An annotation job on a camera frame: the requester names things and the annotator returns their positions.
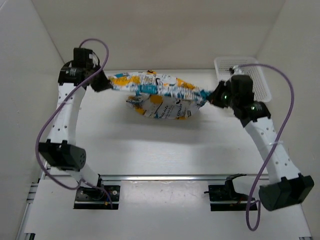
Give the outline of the white patterned printed shorts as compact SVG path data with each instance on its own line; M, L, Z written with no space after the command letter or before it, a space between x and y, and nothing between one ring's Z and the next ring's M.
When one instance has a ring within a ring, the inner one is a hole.
M213 93L152 70L123 72L107 78L114 91L129 93L128 106L152 119L185 120L197 113Z

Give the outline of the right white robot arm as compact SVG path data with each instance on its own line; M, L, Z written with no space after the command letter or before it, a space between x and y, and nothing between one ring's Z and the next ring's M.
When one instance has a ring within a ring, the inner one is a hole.
M303 203L315 185L314 180L304 176L290 159L267 106L254 99L251 77L233 75L227 81L221 80L207 100L216 107L233 110L255 143L269 179L268 184L254 186L255 180L246 174L230 175L225 181L226 197L236 200L241 195L251 195L268 211Z

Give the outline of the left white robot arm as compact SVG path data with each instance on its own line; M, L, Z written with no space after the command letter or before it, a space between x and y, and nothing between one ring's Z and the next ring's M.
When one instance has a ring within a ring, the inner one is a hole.
M87 194L100 200L105 188L100 176L86 163L86 151L76 145L76 126L81 102L87 87L95 92L111 89L111 81L100 71L99 60L87 48L74 48L73 60L65 63L58 76L57 113L49 119L50 132L45 141L36 144L37 152L47 163L70 174L78 184L88 186Z

